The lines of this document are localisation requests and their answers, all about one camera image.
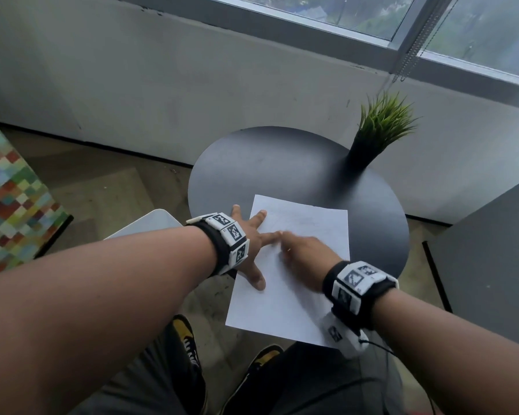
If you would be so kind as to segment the person's right hand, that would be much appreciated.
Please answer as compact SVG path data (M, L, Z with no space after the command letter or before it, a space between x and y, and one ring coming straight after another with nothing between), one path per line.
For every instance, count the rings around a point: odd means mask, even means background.
M315 237L299 237L299 246L293 248L293 257L282 260L288 270L306 288L322 293L328 272L343 259Z

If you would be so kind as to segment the person's left hand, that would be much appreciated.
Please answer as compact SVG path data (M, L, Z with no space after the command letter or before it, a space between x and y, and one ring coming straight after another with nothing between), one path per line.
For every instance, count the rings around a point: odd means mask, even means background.
M238 272L242 273L243 265L256 265L255 259L261 249L270 244L275 244L280 241L281 231L259 233L258 229L267 217L266 210L260 210L256 215L245 221L242 217L242 222L237 222L244 230L247 239L249 240L248 257L237 266Z

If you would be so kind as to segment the white paper sheet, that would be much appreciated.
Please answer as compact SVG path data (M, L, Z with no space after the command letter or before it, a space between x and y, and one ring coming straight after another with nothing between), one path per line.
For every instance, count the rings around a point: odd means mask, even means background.
M260 226L261 233L291 231L298 236L313 236L341 258L350 258L346 210L255 195L251 216L262 209L268 214ZM236 277L226 326L335 348L320 324L330 311L330 301L309 291L295 279L281 260L280 250L279 244L266 246L255 259L266 280L265 290L260 292L241 275Z

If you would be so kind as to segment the person's left forearm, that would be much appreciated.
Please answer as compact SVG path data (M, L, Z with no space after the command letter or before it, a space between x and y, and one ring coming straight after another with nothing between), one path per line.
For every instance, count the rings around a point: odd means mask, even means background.
M202 230L180 227L0 273L0 414L68 412L152 342L216 262Z

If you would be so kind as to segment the left wrist marker band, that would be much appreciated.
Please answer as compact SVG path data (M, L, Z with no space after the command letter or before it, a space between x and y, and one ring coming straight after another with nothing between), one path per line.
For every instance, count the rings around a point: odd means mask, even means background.
M210 277L236 275L236 268L249 254L249 239L240 224L220 212L191 218L187 220L186 225L198 227L214 246L217 258Z

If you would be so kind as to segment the wrist marker band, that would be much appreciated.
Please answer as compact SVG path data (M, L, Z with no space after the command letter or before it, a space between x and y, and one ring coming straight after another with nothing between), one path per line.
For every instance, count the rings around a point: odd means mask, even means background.
M240 224L220 212L191 218L187 220L186 225L198 227L214 246L217 258L210 277L236 275L236 268L249 254L249 239Z
M392 289L397 279L363 261L342 261L323 280L322 292L332 307L320 319L330 346L348 360L359 357L369 345L366 330L373 330L375 302Z

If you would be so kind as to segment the round black table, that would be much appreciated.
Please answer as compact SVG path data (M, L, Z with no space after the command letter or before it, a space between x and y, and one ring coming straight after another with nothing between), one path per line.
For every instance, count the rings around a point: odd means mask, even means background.
M255 195L347 210L350 260L365 261L399 278L409 255L405 213L375 171L353 170L348 148L307 131L254 127L214 141L191 171L192 217L229 212L249 217Z

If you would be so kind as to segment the right wrist marker band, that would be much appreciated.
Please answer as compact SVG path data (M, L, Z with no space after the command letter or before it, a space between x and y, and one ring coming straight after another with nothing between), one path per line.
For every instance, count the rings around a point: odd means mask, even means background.
M375 302L392 289L397 279L363 261L342 261L323 280L322 292L332 307L320 319L330 346L348 360L359 357L369 345L366 330L373 330Z

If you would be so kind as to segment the white chair seat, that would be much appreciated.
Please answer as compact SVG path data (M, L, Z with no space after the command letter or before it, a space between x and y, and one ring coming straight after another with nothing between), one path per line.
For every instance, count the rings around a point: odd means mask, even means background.
M164 209L155 209L105 239L128 236L142 232L174 229L178 227L182 227L182 224L170 213Z

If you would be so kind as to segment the black yellow left shoe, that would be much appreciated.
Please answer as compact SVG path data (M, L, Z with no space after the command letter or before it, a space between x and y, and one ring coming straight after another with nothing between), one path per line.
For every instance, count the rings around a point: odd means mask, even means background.
M183 355L175 359L177 375L174 389L188 415L206 415L208 391L198 356L193 329L182 314L173 318L173 327L180 341Z

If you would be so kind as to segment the grey trousers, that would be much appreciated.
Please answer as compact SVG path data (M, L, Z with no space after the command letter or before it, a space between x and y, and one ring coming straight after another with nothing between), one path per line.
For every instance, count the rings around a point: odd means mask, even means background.
M183 351L172 322L69 415L188 415L174 389ZM296 342L263 369L263 415L406 415L394 359L374 346L348 360L336 349Z

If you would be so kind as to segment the green grass plant black pot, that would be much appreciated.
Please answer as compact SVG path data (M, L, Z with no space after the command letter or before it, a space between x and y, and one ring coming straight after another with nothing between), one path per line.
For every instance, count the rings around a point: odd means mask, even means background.
M413 104L399 93L385 90L361 105L360 123L347 154L347 164L356 171L366 169L388 146L412 134L418 117Z

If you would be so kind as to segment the dark grey cabinet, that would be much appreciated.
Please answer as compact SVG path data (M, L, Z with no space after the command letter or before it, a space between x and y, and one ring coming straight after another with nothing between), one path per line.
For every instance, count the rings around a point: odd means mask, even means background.
M444 309L519 344L519 184L422 245Z

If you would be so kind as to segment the multicoloured checkered ottoman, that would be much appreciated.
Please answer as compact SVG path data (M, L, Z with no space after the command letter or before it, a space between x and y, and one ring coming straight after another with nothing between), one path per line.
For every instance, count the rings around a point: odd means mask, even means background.
M0 130L0 272L43 256L73 220Z

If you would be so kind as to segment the grey window frame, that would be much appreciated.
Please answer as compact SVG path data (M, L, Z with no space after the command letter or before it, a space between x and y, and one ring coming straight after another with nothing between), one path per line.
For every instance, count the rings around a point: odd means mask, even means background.
M426 50L455 0L413 0L391 40L244 0L116 0L519 108L519 76Z

